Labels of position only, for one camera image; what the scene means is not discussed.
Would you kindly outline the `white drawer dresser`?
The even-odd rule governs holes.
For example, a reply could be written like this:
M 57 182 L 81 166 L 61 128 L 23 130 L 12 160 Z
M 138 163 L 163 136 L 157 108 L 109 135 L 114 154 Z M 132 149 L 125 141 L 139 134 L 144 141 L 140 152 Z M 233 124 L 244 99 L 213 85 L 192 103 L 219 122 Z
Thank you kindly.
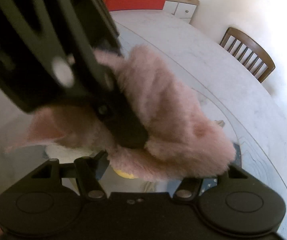
M 190 24 L 199 3 L 199 0 L 166 0 L 163 6 L 163 11 L 166 11 Z

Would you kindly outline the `pink fluffy plush slipper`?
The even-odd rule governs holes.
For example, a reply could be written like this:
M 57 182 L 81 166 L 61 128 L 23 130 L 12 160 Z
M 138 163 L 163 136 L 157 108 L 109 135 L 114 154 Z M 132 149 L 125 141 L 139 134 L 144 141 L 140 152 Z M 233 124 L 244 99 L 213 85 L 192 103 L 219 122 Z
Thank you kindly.
M 212 177 L 223 174 L 236 151 L 223 129 L 202 112 L 195 92 L 175 77 L 147 46 L 134 47 L 126 59 L 94 52 L 108 66 L 131 108 L 148 132 L 142 149 L 116 139 L 86 107 L 38 109 L 13 148 L 58 144 L 90 152 L 106 151 L 112 168 L 148 180 Z

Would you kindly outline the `wooden slat-back chair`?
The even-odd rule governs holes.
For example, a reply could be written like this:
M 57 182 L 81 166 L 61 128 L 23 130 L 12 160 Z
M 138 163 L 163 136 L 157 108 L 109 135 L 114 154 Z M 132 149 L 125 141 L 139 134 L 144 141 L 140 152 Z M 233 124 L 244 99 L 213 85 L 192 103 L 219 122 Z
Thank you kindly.
M 241 63 L 260 83 L 275 70 L 269 54 L 249 35 L 228 27 L 220 44 Z

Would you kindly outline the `yellow object under slipper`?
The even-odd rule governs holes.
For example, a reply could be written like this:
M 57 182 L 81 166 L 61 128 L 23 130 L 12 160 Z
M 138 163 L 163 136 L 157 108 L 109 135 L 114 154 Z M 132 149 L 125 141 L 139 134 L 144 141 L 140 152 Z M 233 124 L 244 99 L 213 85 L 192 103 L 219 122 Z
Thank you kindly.
M 128 174 L 128 173 L 126 173 L 126 172 L 123 172 L 123 171 L 121 171 L 121 170 L 116 170 L 116 169 L 114 169 L 114 168 L 113 168 L 113 170 L 114 170 L 114 172 L 115 172 L 118 176 L 120 176 L 120 177 L 122 177 L 122 178 L 126 178 L 126 179 L 137 179 L 137 177 L 134 176 L 133 174 Z

